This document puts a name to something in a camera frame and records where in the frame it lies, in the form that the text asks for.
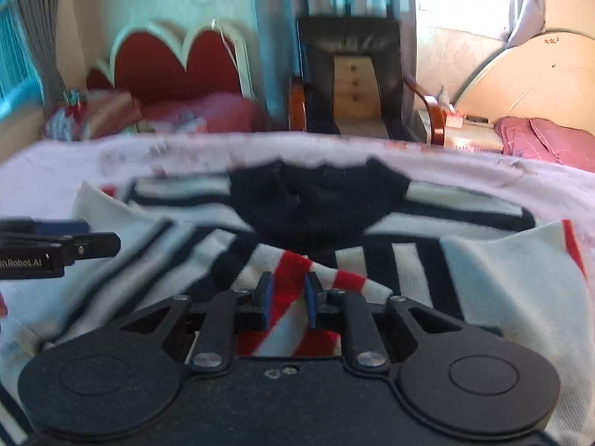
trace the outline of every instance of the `black leather chair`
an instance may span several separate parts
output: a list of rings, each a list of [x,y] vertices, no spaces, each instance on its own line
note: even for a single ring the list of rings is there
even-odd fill
[[[440,144],[444,114],[433,96],[403,76],[398,20],[303,17],[297,21],[297,32],[302,76],[290,84],[291,130],[340,133],[339,121],[358,121],[360,126],[381,122],[391,139],[419,141],[401,118],[405,83],[424,100],[432,120],[432,143]]]

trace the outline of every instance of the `red pillowcase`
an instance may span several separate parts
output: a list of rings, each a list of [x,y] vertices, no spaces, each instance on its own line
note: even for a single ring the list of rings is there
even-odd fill
[[[505,155],[557,162],[533,131],[529,119],[504,117],[494,124],[494,129],[502,137]]]
[[[209,133],[266,130],[266,113],[253,101],[237,94],[218,92],[198,100],[166,101],[143,106],[143,118],[168,122],[183,130],[193,120],[206,121]]]
[[[531,119],[531,127],[557,162],[595,172],[595,136],[591,133],[560,127],[547,119]]]
[[[141,108],[130,93],[90,91],[87,106],[75,119],[61,107],[45,125],[44,137],[57,141],[85,141],[121,132],[142,118]]]

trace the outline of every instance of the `metal screw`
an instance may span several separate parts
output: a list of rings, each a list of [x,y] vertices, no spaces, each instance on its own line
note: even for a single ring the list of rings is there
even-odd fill
[[[223,363],[223,358],[219,354],[212,352],[201,352],[194,356],[192,362],[195,366],[203,369],[215,369]]]
[[[296,366],[285,366],[281,372],[287,376],[294,376],[299,372],[299,369]]]
[[[269,379],[278,379],[281,377],[281,371],[279,369],[271,369],[270,371],[266,371],[264,373]]]
[[[386,364],[386,357],[379,352],[362,352],[357,357],[358,364],[364,367],[375,368]]]

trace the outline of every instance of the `red headboard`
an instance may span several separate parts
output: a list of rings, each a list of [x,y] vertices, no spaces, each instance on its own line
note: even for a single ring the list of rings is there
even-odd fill
[[[253,98],[245,41],[221,25],[199,26],[184,41],[155,22],[128,26],[116,38],[109,66],[89,71],[87,88],[127,90],[145,104],[216,91]]]

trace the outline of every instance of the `red bedding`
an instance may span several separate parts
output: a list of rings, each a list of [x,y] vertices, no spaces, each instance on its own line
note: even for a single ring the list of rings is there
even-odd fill
[[[142,108],[143,119],[169,123],[173,132],[262,132],[267,115],[253,101],[218,92],[190,101],[166,101]]]
[[[537,159],[595,172],[595,136],[568,129],[547,119],[504,117],[494,129],[504,142],[504,154]]]

